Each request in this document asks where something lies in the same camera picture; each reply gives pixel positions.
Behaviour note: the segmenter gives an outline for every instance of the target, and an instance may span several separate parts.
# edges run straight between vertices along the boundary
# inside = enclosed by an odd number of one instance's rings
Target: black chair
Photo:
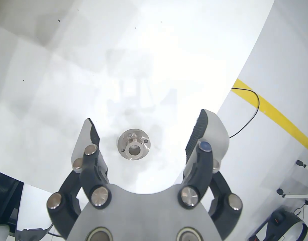
[[[14,235],[23,183],[0,173],[0,225],[9,225]]]

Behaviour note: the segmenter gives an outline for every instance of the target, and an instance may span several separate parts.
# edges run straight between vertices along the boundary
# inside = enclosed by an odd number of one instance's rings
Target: metal flange
[[[142,130],[130,129],[119,137],[117,148],[124,158],[139,160],[148,154],[151,142],[148,135]]]

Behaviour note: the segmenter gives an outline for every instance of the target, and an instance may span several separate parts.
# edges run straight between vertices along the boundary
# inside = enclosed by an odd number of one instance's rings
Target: blue button
[[[204,152],[211,152],[212,146],[208,142],[201,142],[199,148]]]

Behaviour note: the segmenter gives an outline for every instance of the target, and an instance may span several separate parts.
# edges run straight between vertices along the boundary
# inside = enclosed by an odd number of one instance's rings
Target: black rubber grip pad
[[[92,125],[92,127],[90,129],[90,139],[91,139],[93,144],[95,144],[99,147],[99,136],[98,136],[98,133],[96,131],[95,125],[93,124],[91,119],[88,119],[88,120]]]
[[[203,137],[206,127],[208,126],[208,115],[206,114],[204,109],[201,109],[201,113],[199,114],[199,117],[196,121],[195,127],[193,129],[193,132],[191,134],[191,137],[189,138],[189,141],[187,143],[187,146],[185,148],[186,152],[186,163],[189,160],[189,157],[191,156],[197,141]]]

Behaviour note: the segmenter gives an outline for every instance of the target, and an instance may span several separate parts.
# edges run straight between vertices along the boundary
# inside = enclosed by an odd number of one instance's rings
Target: black cable
[[[237,89],[237,90],[244,90],[244,91],[249,91],[252,92],[256,95],[257,97],[257,109],[255,110],[254,115],[251,117],[251,119],[243,126],[243,128],[241,128],[237,133],[233,134],[232,136],[230,136],[230,138],[234,137],[235,135],[239,134],[251,121],[252,119],[254,119],[256,113],[258,112],[258,109],[260,108],[260,99],[257,95],[257,93],[255,93],[253,90],[249,90],[249,89],[244,89],[244,88],[236,88],[236,87],[232,87],[232,89]]]
[[[303,204],[302,205],[302,207],[300,207],[300,208],[296,208],[295,210],[294,210],[294,214],[295,214],[295,212],[297,211],[297,210],[299,210],[299,209],[302,209],[303,210],[303,216],[302,216],[302,220],[304,219],[304,206],[305,206],[306,204]]]
[[[55,236],[55,237],[61,237],[61,238],[62,238],[62,236],[61,236],[61,235],[52,234],[52,233],[49,233],[49,232],[48,232],[47,234],[52,235],[52,236]]]

